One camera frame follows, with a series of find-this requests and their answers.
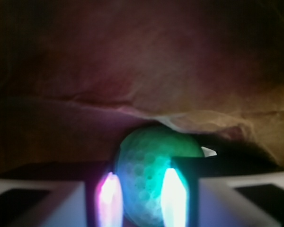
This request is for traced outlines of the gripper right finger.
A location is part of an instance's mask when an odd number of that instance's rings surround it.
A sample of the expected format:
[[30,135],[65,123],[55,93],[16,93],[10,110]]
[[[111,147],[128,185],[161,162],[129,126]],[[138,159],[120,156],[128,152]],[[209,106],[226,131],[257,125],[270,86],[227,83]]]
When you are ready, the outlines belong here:
[[284,169],[234,157],[174,157],[164,175],[167,227],[284,227]]

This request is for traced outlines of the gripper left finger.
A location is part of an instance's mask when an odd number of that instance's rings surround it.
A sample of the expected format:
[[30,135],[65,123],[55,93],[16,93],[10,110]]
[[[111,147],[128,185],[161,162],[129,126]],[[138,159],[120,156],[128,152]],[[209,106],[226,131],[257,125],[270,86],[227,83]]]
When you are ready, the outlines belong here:
[[0,227],[120,227],[121,185],[106,161],[32,163],[0,174]]

